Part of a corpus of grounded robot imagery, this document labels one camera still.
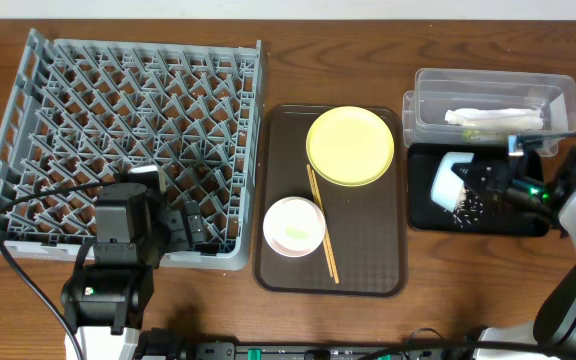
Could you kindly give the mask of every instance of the white cloth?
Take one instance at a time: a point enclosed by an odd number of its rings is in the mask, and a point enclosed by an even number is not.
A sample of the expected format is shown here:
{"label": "white cloth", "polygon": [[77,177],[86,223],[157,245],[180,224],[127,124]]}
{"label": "white cloth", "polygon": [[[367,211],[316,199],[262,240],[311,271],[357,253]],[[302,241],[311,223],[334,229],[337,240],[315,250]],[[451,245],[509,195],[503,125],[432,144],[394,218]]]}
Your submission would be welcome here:
{"label": "white cloth", "polygon": [[452,125],[489,130],[541,130],[544,126],[541,110],[532,109],[448,110],[445,120]]}

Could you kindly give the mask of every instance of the black tray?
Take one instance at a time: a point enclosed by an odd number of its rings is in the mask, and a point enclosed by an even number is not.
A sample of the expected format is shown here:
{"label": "black tray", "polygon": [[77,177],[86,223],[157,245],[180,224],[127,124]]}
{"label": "black tray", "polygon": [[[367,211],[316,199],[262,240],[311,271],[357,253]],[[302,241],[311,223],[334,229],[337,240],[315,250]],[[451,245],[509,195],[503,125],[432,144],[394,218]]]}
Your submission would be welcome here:
{"label": "black tray", "polygon": [[[507,148],[493,146],[413,144],[408,149],[408,214],[410,226],[419,230],[439,230],[450,232],[484,233],[514,236],[544,236],[550,226],[544,221],[526,213],[501,211],[477,207],[479,211],[470,214],[470,223],[461,217],[456,221],[451,212],[435,204],[430,198],[432,183],[439,164],[447,152],[475,153],[473,162],[478,160],[506,159]],[[528,169],[525,175],[543,181],[541,159],[536,153],[527,155]]]}
{"label": "black tray", "polygon": [[255,243],[254,276],[264,288],[279,292],[388,297],[407,280],[405,192],[401,121],[384,108],[368,108],[388,125],[395,138],[395,157],[378,180],[344,187],[318,176],[326,222],[340,283],[328,273],[323,246],[310,255],[288,258],[263,238],[263,216],[287,196],[312,200],[306,164],[306,135],[329,106],[281,105],[267,116],[260,152],[262,206]]}

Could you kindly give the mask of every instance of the white background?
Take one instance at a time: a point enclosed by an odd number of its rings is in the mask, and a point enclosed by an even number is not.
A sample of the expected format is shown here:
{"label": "white background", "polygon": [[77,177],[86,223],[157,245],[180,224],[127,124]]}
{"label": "white background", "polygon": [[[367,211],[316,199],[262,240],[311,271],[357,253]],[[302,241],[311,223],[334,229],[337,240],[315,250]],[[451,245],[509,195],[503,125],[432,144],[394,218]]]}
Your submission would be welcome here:
{"label": "white background", "polygon": [[576,20],[576,0],[0,0],[0,18]]}

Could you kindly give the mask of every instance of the brown tabletop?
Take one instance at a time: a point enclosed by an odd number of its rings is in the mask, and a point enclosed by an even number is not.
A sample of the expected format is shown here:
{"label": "brown tabletop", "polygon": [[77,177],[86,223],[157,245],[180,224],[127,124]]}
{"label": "brown tabletop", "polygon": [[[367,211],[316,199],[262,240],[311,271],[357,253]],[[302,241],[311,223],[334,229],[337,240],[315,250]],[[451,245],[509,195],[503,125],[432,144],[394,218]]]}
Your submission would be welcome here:
{"label": "brown tabletop", "polygon": [[[31,27],[51,39],[231,47],[261,39],[268,51],[266,110],[314,103],[401,113],[402,96],[423,67],[566,74],[576,81],[576,22],[0,21],[0,123]],[[561,159],[545,161],[547,178]],[[252,262],[238,272],[159,269],[144,328],[177,328],[195,339],[379,343],[429,326],[456,338],[480,324],[533,320],[575,263],[572,243],[557,232],[520,239],[408,230],[408,241],[408,286],[385,300],[271,293],[255,283]],[[72,264],[20,263],[58,303]],[[57,321],[0,257],[0,359],[61,359],[63,342]]]}

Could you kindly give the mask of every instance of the brown tray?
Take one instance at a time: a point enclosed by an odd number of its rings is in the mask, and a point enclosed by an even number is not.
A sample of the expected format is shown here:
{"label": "brown tray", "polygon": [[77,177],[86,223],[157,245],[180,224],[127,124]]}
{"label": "brown tray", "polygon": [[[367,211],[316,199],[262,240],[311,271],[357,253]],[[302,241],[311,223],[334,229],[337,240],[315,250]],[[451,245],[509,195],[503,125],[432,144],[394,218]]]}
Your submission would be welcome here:
{"label": "brown tray", "polygon": [[401,121],[385,108],[368,108],[388,125],[395,138],[395,157],[378,180],[344,187],[318,176],[326,222],[340,283],[328,273],[323,246],[310,255],[288,258],[263,238],[263,216],[287,196],[312,200],[306,164],[306,135],[330,106],[280,105],[270,111],[260,147],[258,239],[254,276],[270,291],[389,297],[407,280],[404,150]]}

